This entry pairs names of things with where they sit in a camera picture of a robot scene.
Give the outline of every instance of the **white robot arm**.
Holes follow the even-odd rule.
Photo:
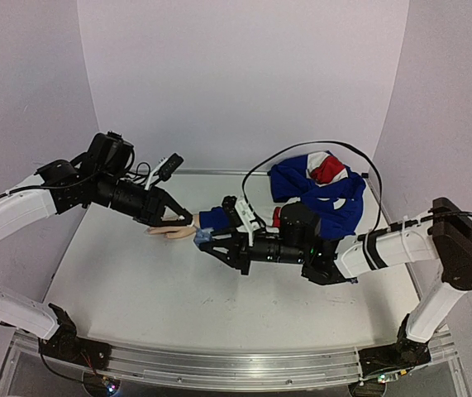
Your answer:
[[[256,215],[238,211],[237,201],[226,197],[222,204],[231,227],[197,243],[201,251],[243,275],[249,274],[252,261],[293,263],[302,265],[302,277],[333,285],[356,283],[357,276],[389,266],[440,260],[436,279],[403,320],[397,342],[360,351],[365,379],[381,371],[399,372],[428,363],[428,341],[458,299],[472,290],[472,213],[460,211],[447,198],[437,198],[431,210],[414,219],[340,241],[318,236],[320,219],[303,203],[282,208],[278,233],[249,227],[247,232],[238,232],[237,227],[245,226],[242,217]]]
[[[193,216],[155,186],[168,180],[183,159],[173,154],[156,169],[158,179],[149,185],[136,183],[138,175],[130,172],[131,159],[133,146],[109,132],[98,133],[88,151],[76,159],[57,160],[41,167],[35,175],[0,194],[0,241],[40,219],[91,203],[110,207],[150,226],[191,224]],[[140,180],[148,176],[141,175]],[[166,208],[171,208],[179,218],[163,221]],[[77,337],[74,323],[62,308],[33,301],[4,285],[0,285],[0,324],[38,336],[41,351],[47,356],[85,365],[80,356],[83,351],[94,368],[106,365],[110,347]]]

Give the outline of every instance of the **white backdrop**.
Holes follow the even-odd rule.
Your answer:
[[[79,0],[100,128],[155,163],[248,169],[298,141],[373,155],[407,0]],[[352,154],[335,153],[360,170]]]

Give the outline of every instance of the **white tabletop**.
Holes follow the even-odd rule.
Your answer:
[[[161,185],[190,212],[239,195],[239,175],[175,175]],[[254,206],[271,205],[269,180],[252,177]],[[365,191],[357,232],[373,227]],[[70,243],[46,301],[67,310],[79,335],[183,350],[278,351],[393,342],[417,295],[404,265],[359,284],[314,285],[300,266],[254,262],[249,276],[200,252],[193,239],[168,241],[93,205]]]

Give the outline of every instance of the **white wall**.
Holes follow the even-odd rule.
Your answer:
[[[375,163],[393,219],[440,196],[472,211],[472,2],[411,1]],[[416,268],[425,286],[434,264]],[[448,321],[472,392],[472,292]]]
[[[99,125],[142,159],[178,151],[189,169],[244,170],[315,139],[373,155],[407,11],[408,0],[79,1]]]
[[[98,129],[75,0],[0,1],[0,192],[86,150]],[[42,299],[82,212],[0,243],[0,282]],[[12,331],[0,328],[0,367]]]

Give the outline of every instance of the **shirt sleeve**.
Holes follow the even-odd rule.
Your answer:
[[[230,226],[228,217],[221,207],[214,207],[210,211],[201,211],[199,213],[199,222],[202,229],[212,228],[213,230],[220,230]]]

